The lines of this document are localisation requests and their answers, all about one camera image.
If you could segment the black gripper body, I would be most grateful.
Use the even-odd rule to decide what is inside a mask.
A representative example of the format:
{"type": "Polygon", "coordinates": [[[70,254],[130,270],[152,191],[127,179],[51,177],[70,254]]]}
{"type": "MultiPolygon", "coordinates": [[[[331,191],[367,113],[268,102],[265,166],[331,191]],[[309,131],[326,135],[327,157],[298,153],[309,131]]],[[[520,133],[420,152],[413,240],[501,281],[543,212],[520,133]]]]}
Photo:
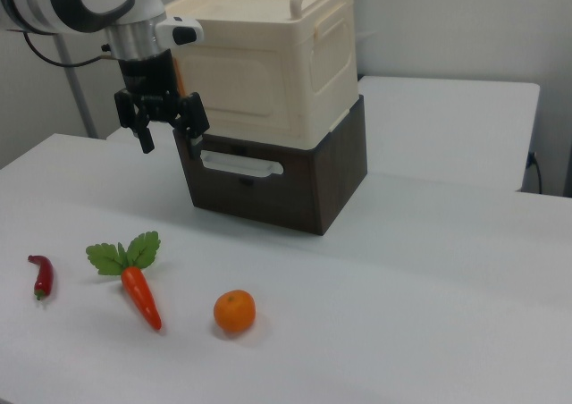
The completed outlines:
{"type": "Polygon", "coordinates": [[[150,121],[181,119],[181,94],[170,50],[140,61],[120,60],[119,65],[125,84],[116,93],[121,121],[134,121],[137,111],[150,121]]]}

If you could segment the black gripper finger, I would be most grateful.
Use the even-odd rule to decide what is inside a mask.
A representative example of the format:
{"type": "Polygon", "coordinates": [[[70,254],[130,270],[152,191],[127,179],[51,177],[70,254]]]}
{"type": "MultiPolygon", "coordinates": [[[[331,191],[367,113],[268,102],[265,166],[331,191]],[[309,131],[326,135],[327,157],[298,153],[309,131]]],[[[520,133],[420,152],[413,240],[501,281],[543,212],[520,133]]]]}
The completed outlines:
{"type": "Polygon", "coordinates": [[[210,125],[199,93],[169,96],[168,106],[172,115],[168,122],[174,133],[184,140],[190,158],[200,158],[203,136],[210,125]]]}
{"type": "Polygon", "coordinates": [[[142,99],[123,89],[114,94],[114,102],[120,125],[125,129],[131,129],[139,140],[143,153],[149,154],[155,145],[148,128],[150,119],[147,108],[142,99]]]}

